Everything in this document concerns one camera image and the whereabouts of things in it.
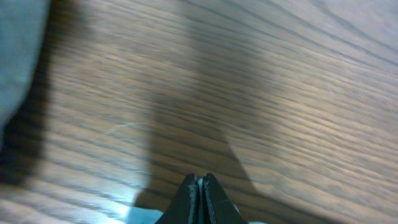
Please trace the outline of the light blue polo shirt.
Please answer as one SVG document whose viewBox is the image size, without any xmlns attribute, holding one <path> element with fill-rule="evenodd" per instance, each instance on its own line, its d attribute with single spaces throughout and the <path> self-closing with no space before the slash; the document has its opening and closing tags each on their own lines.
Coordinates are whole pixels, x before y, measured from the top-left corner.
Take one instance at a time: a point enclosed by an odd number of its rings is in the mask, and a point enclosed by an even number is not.
<svg viewBox="0 0 398 224">
<path fill-rule="evenodd" d="M 1 0 L 1 132 L 27 96 L 50 0 Z"/>
</svg>

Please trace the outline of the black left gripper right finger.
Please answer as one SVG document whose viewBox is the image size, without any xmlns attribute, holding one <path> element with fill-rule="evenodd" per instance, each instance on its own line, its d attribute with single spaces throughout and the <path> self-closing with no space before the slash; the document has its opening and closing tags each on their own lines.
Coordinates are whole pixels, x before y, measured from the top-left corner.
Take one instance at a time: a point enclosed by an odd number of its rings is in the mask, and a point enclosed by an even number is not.
<svg viewBox="0 0 398 224">
<path fill-rule="evenodd" d="M 211 173 L 202 181 L 203 221 L 206 224 L 248 224 Z"/>
</svg>

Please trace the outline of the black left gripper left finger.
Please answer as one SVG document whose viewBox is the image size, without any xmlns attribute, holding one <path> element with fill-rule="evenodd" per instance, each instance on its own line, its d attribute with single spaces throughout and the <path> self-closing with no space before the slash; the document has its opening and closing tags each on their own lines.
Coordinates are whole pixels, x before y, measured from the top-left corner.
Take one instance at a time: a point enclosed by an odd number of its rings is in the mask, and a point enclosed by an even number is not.
<svg viewBox="0 0 398 224">
<path fill-rule="evenodd" d="M 199 189 L 195 174 L 188 174 L 174 198 L 155 224 L 195 224 L 198 220 Z"/>
</svg>

